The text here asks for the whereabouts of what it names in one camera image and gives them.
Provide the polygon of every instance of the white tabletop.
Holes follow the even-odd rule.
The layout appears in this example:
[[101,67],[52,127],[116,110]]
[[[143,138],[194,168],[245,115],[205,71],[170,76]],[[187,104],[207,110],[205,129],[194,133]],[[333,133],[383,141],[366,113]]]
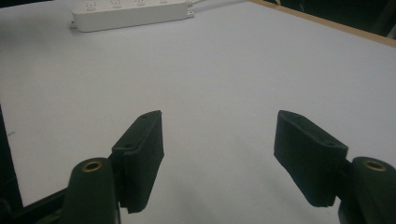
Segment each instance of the white tabletop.
[[0,9],[0,102],[24,204],[107,157],[161,109],[165,157],[148,207],[122,223],[339,223],[273,156],[276,114],[300,113],[396,165],[396,49],[242,1],[195,18],[96,33],[75,1]]

